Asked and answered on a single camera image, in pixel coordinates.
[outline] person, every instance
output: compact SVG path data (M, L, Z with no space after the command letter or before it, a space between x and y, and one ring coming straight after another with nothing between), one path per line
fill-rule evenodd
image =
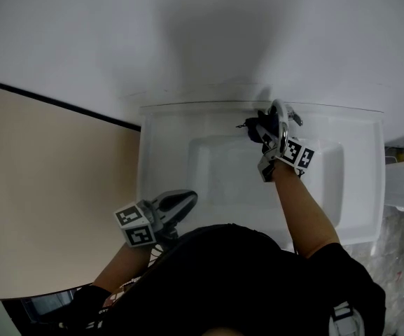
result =
M381 335L384 291L342 248L294 169L276 161L272 178L298 254L234 224L183 235L148 269L151 247L124 245L76 293L69 329L84 329L115 289L142 275L106 313L103 335L329 335L343 303L365 335Z

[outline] sink basin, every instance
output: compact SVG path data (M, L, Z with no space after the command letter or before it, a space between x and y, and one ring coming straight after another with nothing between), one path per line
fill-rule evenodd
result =
M260 145L235 128L269 102L207 102L143 108L138 198L172 189L195 190L196 207L179 234L236 223L290 248L273 183L263 183ZM375 240L382 220L382 114L352 108L291 104L303 127L290 135L316 151L301 180L323 208L343 244Z

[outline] black trim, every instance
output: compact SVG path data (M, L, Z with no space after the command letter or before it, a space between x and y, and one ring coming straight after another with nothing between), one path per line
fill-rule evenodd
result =
M12 87L9 85L4 85L3 83L0 83L0 89L9 91L12 93L16 93L17 95L22 95L24 97L36 99L37 101L45 102L47 104L52 104L54 106L61 107L63 109L69 109L70 111L81 113L83 115L97 118L98 120L103 120L108 123L113 123L114 125L118 125L121 127L129 128L134 131L138 131L138 132L141 131L141 127L138 125L134 125L133 123L128 123L128 122L124 122L123 120L117 120L116 118L107 117L106 115L92 112L85 108L77 107L77 106L74 106L73 104L68 104L63 101L58 101L58 100L50 98L50 97L45 97L45 96L42 96L41 94L36 94L36 93L29 92L26 90L21 90L20 88Z

